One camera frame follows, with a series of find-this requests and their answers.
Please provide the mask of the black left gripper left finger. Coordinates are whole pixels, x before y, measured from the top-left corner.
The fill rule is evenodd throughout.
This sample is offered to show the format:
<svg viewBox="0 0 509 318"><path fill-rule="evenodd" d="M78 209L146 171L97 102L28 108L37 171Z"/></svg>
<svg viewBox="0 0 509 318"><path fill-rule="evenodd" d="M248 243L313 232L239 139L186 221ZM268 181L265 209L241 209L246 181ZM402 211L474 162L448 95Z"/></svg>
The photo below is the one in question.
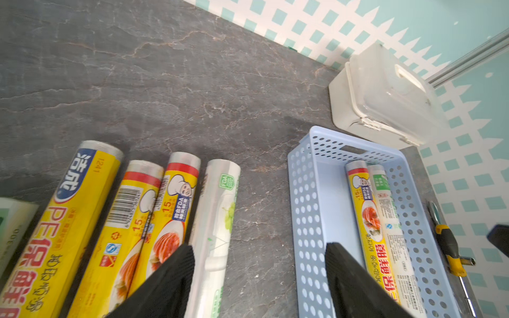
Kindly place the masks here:
<svg viewBox="0 0 509 318"><path fill-rule="evenodd" d="M193 248L181 245L109 317L184 317L195 268Z"/></svg>

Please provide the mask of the light blue plastic basket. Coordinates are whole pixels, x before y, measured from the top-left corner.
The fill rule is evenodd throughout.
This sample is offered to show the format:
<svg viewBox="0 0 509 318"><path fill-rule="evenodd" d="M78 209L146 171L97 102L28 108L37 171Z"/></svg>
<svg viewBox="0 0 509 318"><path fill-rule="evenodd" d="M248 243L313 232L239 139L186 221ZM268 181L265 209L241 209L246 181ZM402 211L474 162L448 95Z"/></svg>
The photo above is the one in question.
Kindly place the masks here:
<svg viewBox="0 0 509 318"><path fill-rule="evenodd" d="M288 154L299 316L335 316L326 278L327 243L338 242L358 263L365 261L345 168L355 160L379 164L388 176L428 317L459 317L449 272L406 157L318 126Z"/></svg>

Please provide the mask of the clear grape plastic wrap roll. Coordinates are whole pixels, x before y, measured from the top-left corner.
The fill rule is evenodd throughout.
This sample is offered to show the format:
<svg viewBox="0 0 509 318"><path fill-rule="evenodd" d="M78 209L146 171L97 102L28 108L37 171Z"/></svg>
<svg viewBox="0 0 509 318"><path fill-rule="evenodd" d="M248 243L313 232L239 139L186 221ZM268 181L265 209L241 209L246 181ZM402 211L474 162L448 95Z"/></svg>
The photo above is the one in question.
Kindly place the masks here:
<svg viewBox="0 0 509 318"><path fill-rule="evenodd" d="M195 267L185 317L220 315L240 173L232 161L208 162L189 241Z"/></svg>

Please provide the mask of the white green 300 wrap roll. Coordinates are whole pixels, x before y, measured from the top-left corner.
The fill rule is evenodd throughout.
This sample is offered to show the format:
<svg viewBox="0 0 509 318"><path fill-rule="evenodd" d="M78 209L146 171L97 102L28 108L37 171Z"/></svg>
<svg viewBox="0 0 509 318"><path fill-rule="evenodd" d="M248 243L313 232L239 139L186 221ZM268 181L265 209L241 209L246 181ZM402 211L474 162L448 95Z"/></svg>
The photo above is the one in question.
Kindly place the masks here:
<svg viewBox="0 0 509 318"><path fill-rule="evenodd" d="M38 205L13 198L1 198L1 276L11 261Z"/></svg>

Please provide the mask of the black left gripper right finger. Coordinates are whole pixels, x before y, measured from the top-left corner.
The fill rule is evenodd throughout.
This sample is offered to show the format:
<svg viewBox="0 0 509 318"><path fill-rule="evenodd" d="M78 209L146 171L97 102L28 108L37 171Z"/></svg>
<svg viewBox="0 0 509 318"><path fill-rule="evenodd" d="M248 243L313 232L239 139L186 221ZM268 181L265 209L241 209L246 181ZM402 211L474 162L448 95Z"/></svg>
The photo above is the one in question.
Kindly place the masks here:
<svg viewBox="0 0 509 318"><path fill-rule="evenodd" d="M337 317L409 317L338 242L329 242L326 274Z"/></svg>

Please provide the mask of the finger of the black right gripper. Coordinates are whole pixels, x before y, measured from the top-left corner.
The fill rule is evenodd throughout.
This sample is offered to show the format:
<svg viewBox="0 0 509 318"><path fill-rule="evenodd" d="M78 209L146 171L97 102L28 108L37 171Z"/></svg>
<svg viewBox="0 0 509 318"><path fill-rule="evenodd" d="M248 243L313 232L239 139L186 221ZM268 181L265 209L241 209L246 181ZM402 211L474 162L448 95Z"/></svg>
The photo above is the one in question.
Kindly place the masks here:
<svg viewBox="0 0 509 318"><path fill-rule="evenodd" d="M509 257L509 226L503 224L495 225L488 235L487 240L494 245L502 254Z"/></svg>

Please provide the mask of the yellow red plastic wrap roll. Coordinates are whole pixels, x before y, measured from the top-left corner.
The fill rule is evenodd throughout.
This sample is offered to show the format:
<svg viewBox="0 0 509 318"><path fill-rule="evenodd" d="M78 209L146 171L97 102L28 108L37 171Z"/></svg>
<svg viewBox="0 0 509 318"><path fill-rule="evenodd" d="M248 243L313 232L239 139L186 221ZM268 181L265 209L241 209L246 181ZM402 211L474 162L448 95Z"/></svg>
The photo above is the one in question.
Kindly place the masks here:
<svg viewBox="0 0 509 318"><path fill-rule="evenodd" d="M355 160L346 164L345 169L367 272L396 303L400 303L367 163Z"/></svg>

